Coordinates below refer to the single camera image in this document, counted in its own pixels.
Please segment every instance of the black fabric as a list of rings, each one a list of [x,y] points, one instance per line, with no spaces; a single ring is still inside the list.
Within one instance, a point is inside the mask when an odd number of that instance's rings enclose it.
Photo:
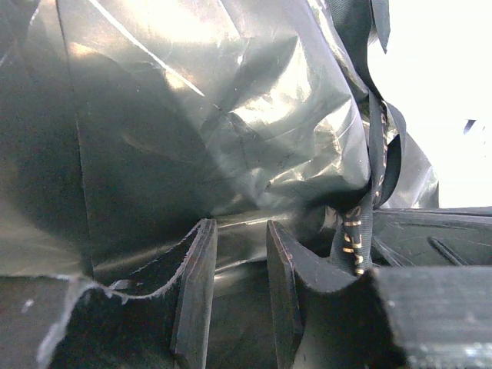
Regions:
[[[369,161],[371,187],[359,204],[340,211],[339,225],[331,246],[331,263],[340,269],[362,275],[371,267],[373,208],[379,208],[393,193],[401,171],[406,135],[403,115],[390,104],[385,105],[367,64],[367,45],[375,23],[385,49],[389,37],[389,7],[386,0],[328,0],[335,28],[340,34],[354,67],[369,89]],[[387,145],[387,116],[392,117],[398,136]]]

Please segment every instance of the black strap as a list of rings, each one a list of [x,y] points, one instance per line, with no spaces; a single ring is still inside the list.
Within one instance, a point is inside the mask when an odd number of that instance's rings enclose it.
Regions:
[[[371,239],[372,239],[372,213],[373,208],[379,208],[393,193],[401,170],[401,159],[403,158],[404,136],[406,127],[403,115],[393,106],[383,103],[381,94],[377,90],[369,73],[367,64],[367,43],[369,41],[373,22],[379,23],[381,33],[385,38],[384,48],[387,44],[389,35],[389,12],[384,17],[386,5],[381,2],[373,1],[372,5],[377,4],[378,20],[376,11],[372,9],[371,3],[367,0],[362,4],[354,0],[329,0],[331,6],[335,7],[334,22],[337,21],[341,27],[342,41],[344,41],[347,52],[349,53],[357,73],[360,75],[366,86],[369,88],[369,162],[371,166],[371,189],[362,200],[349,211],[340,211],[342,222],[335,232],[333,244],[331,246],[331,263],[340,269],[361,275],[371,267]],[[354,31],[347,29],[346,25],[340,25],[340,20],[347,18],[347,12],[357,13],[359,40],[362,38],[364,43],[356,42],[347,46],[354,38]],[[393,118],[399,135],[387,146],[385,137],[388,129],[388,114]]]

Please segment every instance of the white surface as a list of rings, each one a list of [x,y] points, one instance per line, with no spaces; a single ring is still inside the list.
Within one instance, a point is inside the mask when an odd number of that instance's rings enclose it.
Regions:
[[[388,53],[370,47],[376,85],[436,168],[440,206],[491,206],[492,2],[390,0],[390,11]]]

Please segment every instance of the plastic sheet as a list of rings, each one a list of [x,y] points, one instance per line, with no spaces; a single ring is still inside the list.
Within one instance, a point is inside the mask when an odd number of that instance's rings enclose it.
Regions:
[[[326,206],[370,177],[336,26],[317,0],[1,2],[0,273],[110,284],[217,218],[209,361],[270,362],[267,220],[328,246]],[[406,155],[388,204],[435,206]]]

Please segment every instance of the white background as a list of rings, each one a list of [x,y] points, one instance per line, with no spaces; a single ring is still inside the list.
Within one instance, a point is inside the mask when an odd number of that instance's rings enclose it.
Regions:
[[[492,2],[390,0],[369,66],[440,179],[440,206],[492,205]],[[468,119],[477,119],[464,135]]]

